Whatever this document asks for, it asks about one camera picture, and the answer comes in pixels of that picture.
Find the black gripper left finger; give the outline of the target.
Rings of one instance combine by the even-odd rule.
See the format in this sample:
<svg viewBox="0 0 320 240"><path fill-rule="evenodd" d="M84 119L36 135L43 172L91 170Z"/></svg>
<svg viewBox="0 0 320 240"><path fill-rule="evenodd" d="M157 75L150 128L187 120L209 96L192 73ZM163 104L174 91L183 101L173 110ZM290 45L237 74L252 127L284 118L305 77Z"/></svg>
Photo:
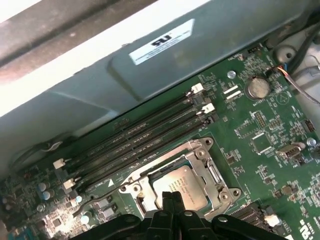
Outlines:
<svg viewBox="0 0 320 240"><path fill-rule="evenodd" d="M175 192L162 193L162 209L143 219L125 214L81 233L74 240L171 240L174 230Z"/></svg>

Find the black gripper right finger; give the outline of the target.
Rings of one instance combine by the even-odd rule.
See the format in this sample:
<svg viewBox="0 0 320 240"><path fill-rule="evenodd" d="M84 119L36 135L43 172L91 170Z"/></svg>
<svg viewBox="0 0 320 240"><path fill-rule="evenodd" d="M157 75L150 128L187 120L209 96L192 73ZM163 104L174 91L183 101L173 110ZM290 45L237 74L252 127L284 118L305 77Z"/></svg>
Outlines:
<svg viewBox="0 0 320 240"><path fill-rule="evenodd" d="M177 219L183 240L284 240L277 235L233 216L220 214L211 221L195 211L186 210L180 192L174 192L178 204Z"/></svg>

